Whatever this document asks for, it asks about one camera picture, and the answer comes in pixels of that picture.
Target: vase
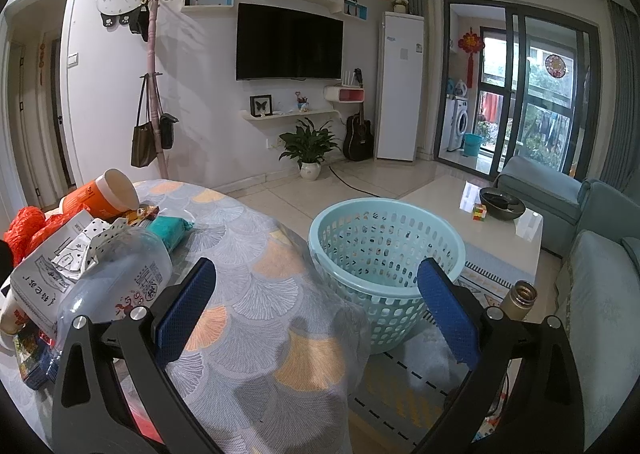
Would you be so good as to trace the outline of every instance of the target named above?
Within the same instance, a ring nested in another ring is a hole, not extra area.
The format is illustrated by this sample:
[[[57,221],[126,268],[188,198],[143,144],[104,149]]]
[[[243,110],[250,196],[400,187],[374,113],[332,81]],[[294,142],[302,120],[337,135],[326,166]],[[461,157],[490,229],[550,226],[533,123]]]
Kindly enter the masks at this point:
[[[302,176],[302,179],[313,181],[318,177],[318,174],[320,174],[319,163],[302,162],[302,166],[300,167],[300,176]]]

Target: blue sofa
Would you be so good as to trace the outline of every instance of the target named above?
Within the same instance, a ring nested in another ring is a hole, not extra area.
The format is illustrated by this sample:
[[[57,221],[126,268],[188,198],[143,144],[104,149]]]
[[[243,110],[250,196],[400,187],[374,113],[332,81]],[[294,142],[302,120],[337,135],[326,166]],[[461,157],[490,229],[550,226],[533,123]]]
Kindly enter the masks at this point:
[[[556,315],[580,378],[585,448],[602,452],[630,408],[638,412],[640,206],[603,182],[580,184],[522,157],[497,185],[543,215],[542,246],[563,257]]]

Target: rubik's cube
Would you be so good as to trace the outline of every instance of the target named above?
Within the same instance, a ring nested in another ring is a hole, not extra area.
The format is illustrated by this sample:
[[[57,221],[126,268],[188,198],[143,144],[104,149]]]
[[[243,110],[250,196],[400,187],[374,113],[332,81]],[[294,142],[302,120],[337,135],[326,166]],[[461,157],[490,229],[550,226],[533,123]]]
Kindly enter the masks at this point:
[[[474,204],[474,209],[471,212],[471,215],[475,221],[484,221],[484,218],[486,218],[486,206],[482,203]]]

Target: power outlet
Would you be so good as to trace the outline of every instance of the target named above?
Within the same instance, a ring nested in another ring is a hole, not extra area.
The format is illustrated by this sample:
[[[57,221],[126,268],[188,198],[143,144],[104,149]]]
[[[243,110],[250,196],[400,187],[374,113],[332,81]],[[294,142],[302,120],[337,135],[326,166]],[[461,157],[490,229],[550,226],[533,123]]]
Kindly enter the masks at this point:
[[[280,137],[267,139],[267,149],[278,149],[279,147],[284,147],[284,140]]]

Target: television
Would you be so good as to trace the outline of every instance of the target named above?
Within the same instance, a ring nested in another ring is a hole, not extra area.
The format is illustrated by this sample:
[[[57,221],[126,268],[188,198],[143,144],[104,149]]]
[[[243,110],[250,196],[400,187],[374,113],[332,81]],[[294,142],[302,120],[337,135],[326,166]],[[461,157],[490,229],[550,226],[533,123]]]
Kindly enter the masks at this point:
[[[240,3],[236,80],[340,79],[342,26],[309,12]]]

